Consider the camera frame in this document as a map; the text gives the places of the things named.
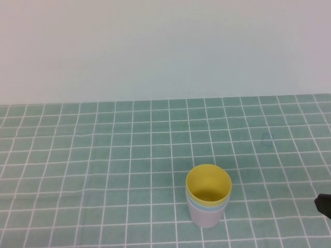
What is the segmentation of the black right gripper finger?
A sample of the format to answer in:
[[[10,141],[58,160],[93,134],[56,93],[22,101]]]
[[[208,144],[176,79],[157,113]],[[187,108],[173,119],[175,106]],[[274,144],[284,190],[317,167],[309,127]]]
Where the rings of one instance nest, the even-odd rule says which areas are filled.
[[[319,194],[314,200],[315,206],[321,214],[331,219],[331,195]]]

